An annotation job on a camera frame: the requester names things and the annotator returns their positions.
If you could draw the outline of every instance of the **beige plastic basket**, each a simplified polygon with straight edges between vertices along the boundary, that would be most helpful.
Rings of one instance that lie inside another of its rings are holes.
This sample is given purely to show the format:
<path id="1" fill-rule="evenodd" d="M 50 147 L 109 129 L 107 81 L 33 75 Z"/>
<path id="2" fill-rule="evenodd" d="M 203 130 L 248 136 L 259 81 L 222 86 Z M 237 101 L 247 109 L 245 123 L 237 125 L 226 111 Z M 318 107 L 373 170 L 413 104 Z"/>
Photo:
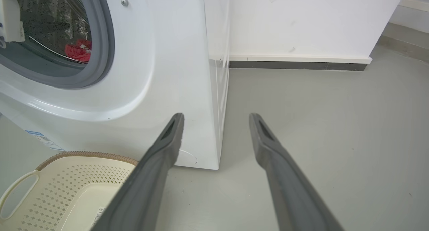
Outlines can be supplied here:
<path id="1" fill-rule="evenodd" d="M 137 160 L 107 153 L 64 152 L 14 182 L 7 198 L 24 180 L 37 181 L 9 217 L 1 217 L 3 231 L 89 231 Z"/>

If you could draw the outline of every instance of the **label in basket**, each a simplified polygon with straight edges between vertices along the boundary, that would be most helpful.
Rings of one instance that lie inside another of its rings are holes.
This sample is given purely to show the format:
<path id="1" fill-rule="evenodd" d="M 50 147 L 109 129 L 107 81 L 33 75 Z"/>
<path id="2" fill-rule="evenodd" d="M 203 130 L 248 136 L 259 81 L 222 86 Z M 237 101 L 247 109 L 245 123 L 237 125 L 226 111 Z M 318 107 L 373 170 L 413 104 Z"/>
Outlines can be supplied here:
<path id="1" fill-rule="evenodd" d="M 92 222 L 92 227 L 97 223 L 98 219 L 101 218 L 106 207 L 98 207 L 97 214 L 95 215 L 94 221 Z"/>
<path id="2" fill-rule="evenodd" d="M 26 130 L 26 132 L 28 132 L 30 135 L 34 136 L 36 139 L 38 139 L 40 142 L 42 142 L 45 146 L 47 146 L 51 149 L 54 149 L 54 150 L 64 151 L 63 148 L 61 148 L 57 144 L 53 143 L 46 136 L 42 135 L 42 133 L 29 131 L 29 130 Z"/>

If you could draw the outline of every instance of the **washing machine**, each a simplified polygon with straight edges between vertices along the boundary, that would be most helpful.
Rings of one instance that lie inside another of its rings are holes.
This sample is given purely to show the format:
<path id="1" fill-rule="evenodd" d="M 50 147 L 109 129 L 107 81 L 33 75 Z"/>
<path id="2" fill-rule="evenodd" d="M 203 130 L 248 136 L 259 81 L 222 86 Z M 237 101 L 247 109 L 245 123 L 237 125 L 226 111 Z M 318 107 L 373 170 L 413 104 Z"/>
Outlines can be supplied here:
<path id="1" fill-rule="evenodd" d="M 219 168 L 229 0 L 0 4 L 0 112 L 53 154 L 140 159 L 182 112 L 176 165 Z"/>

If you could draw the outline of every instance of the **screw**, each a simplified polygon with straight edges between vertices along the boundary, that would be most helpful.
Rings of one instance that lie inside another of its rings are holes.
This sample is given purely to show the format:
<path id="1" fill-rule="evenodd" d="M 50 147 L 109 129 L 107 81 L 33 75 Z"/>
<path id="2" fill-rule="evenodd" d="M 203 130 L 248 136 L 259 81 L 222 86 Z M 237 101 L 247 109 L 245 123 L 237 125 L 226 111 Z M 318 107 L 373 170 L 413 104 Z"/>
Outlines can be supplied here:
<path id="1" fill-rule="evenodd" d="M 128 6 L 128 0 L 121 0 L 121 4 L 123 6 Z"/>

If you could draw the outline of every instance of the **red garment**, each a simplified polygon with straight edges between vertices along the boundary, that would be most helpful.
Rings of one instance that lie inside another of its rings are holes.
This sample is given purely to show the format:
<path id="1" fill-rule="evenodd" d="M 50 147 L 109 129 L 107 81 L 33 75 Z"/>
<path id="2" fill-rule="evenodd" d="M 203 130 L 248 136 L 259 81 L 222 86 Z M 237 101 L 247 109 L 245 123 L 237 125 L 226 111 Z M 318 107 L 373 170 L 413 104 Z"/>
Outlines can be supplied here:
<path id="1" fill-rule="evenodd" d="M 78 39 L 76 45 L 66 44 L 64 51 L 67 57 L 81 62 L 89 62 L 91 58 L 92 41 Z"/>

